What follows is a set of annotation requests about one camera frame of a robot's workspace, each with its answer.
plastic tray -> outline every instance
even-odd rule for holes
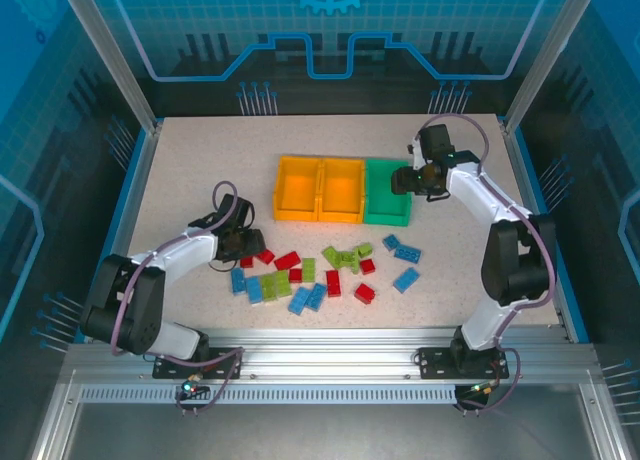
[[[276,220],[317,222],[323,160],[317,157],[281,157],[273,192]]]
[[[325,158],[320,185],[320,222],[362,223],[365,163],[355,158]]]
[[[409,225],[411,195],[394,195],[391,192],[391,174],[407,165],[404,160],[367,159],[364,223],[397,227]]]

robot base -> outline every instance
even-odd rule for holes
[[[495,348],[470,350],[460,327],[449,348],[420,348],[414,357],[423,380],[495,380],[509,378],[503,352]]]
[[[233,348],[216,348],[210,347],[208,358],[216,358],[220,355],[224,355],[225,353],[229,353]],[[222,362],[215,365],[210,370],[205,370],[203,374],[204,380],[224,380],[227,378],[227,374],[229,370],[233,366],[233,362],[235,357],[227,358]],[[163,360],[161,358],[156,359],[153,365],[153,378],[159,380],[184,380],[188,378],[190,375],[202,371],[202,368],[194,368],[194,367],[183,367],[181,365],[176,365],[175,363],[169,362],[168,360]],[[232,380],[237,380],[240,378],[240,364],[236,367],[235,372],[231,375]]]

blue lego brick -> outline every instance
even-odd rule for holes
[[[289,303],[289,311],[291,313],[295,313],[296,315],[300,315],[304,306],[307,304],[307,299],[309,298],[309,294],[311,290],[308,288],[300,287],[296,291],[296,294],[291,299],[291,303]]]
[[[307,298],[307,307],[317,312],[320,310],[320,305],[324,300],[324,296],[327,294],[327,287],[322,285],[321,283],[316,283],[313,286],[313,290],[309,294],[309,298]]]
[[[245,280],[247,293],[249,294],[249,302],[254,305],[262,302],[262,287],[258,277],[249,277]]]
[[[234,295],[247,291],[247,286],[244,282],[244,270],[241,268],[231,270],[231,291]]]
[[[402,275],[396,278],[396,281],[393,282],[393,286],[396,287],[400,293],[404,293],[407,289],[413,285],[416,280],[420,277],[420,274],[416,272],[413,267],[407,268]]]
[[[401,260],[406,260],[411,263],[418,263],[422,256],[422,251],[417,248],[408,247],[407,245],[398,244],[396,253],[393,255]]]
[[[385,247],[387,247],[387,250],[389,251],[395,249],[398,245],[400,245],[400,242],[395,235],[389,235],[388,237],[383,238],[382,243]]]

red lego brick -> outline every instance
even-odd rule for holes
[[[284,257],[280,257],[273,264],[278,270],[289,270],[300,263],[300,257],[296,252],[289,252]]]
[[[292,268],[289,270],[289,283],[302,283],[301,268]]]
[[[340,274],[337,270],[327,271],[327,295],[329,297],[339,297],[342,295],[340,290]]]
[[[360,284],[353,295],[365,305],[369,305],[376,298],[376,292],[373,288],[364,283]]]
[[[364,275],[368,275],[369,273],[376,271],[376,266],[373,263],[373,260],[366,258],[360,262],[360,269]]]
[[[253,268],[253,257],[245,257],[240,260],[240,268]]]
[[[273,254],[273,252],[271,250],[266,249],[260,255],[256,255],[256,258],[258,260],[260,260],[262,263],[264,263],[265,265],[269,265],[271,263],[271,261],[274,258],[276,258],[276,256]]]

vent slot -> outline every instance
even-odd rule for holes
[[[82,403],[172,404],[177,385],[92,385],[82,389]],[[211,399],[213,392],[197,400]],[[454,404],[455,387],[448,385],[230,385],[218,400],[223,404]]]

